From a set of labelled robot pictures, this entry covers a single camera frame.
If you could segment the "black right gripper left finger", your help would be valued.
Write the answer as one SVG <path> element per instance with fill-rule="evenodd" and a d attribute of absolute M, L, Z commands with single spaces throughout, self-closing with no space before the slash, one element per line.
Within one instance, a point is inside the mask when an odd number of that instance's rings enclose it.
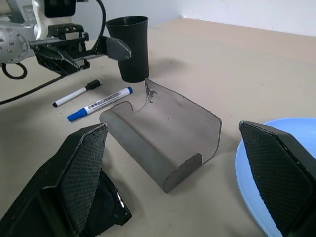
<path fill-rule="evenodd" d="M 78 237 L 98 187 L 108 129 L 70 134 L 0 220 L 0 237 Z"/>

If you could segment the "grey glasses case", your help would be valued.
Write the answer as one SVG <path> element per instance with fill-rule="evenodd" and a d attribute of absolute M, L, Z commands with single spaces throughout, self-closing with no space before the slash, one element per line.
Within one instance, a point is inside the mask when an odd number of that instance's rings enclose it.
<path fill-rule="evenodd" d="M 121 102 L 100 115 L 109 133 L 166 193 L 216 154 L 222 121 L 185 96 L 145 81 L 138 110 Z"/>

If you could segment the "pale round plate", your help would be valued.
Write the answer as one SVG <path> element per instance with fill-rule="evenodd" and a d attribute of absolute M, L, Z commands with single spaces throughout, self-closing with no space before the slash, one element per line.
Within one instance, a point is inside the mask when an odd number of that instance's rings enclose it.
<path fill-rule="evenodd" d="M 316 159 L 316 118 L 283 118 L 266 122 L 263 125 L 290 133 Z M 235 172 L 243 200 L 258 225 L 268 237 L 283 237 L 259 195 L 243 138 L 235 155 Z"/>

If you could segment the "white marker with black cap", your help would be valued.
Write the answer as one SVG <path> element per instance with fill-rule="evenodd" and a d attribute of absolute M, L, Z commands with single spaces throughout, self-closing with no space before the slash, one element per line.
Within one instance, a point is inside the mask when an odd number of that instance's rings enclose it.
<path fill-rule="evenodd" d="M 99 80 L 94 80 L 94 81 L 88 83 L 85 87 L 82 87 L 82 88 L 72 92 L 71 94 L 66 95 L 66 96 L 62 97 L 61 99 L 55 101 L 52 105 L 55 108 L 59 107 L 65 103 L 67 103 L 68 101 L 80 96 L 81 94 L 86 93 L 89 90 L 94 90 L 94 89 L 98 88 L 100 85 L 101 85 L 101 83 Z"/>

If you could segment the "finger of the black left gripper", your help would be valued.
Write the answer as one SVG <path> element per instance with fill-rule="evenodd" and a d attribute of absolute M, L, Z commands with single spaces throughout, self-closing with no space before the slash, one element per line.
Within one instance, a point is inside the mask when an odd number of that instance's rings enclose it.
<path fill-rule="evenodd" d="M 97 39 L 93 51 L 96 55 L 105 55 L 116 61 L 125 61 L 132 57 L 132 51 L 127 44 L 120 39 L 107 36 L 100 36 Z"/>
<path fill-rule="evenodd" d="M 59 51 L 48 46 L 35 46 L 34 53 L 40 65 L 61 75 L 70 75 L 80 71 L 80 66 L 63 50 Z"/>

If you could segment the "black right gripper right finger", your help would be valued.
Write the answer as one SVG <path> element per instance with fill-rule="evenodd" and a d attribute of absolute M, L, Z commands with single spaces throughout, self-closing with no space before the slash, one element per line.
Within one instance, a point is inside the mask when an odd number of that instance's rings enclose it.
<path fill-rule="evenodd" d="M 290 133 L 241 121 L 259 195 L 283 237 L 316 237 L 316 159 Z"/>

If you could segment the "black plastic cup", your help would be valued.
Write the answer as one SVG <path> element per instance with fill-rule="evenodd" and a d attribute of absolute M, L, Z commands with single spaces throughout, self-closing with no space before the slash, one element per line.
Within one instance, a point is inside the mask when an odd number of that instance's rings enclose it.
<path fill-rule="evenodd" d="M 130 48 L 132 57 L 119 61 L 122 79 L 127 83 L 139 83 L 149 76 L 148 17 L 125 16 L 106 22 L 111 37 L 122 40 Z"/>

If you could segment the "white marker with blue cap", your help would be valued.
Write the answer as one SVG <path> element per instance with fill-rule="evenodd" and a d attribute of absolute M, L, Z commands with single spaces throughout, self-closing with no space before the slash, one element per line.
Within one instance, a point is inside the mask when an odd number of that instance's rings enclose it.
<path fill-rule="evenodd" d="M 98 100 L 92 104 L 89 104 L 80 110 L 76 111 L 75 113 L 72 113 L 71 115 L 67 116 L 67 120 L 69 122 L 74 122 L 82 117 L 85 117 L 103 107 L 106 107 L 130 94 L 133 93 L 133 89 L 131 87 L 126 87 L 118 92 L 115 92 L 101 100 Z"/>

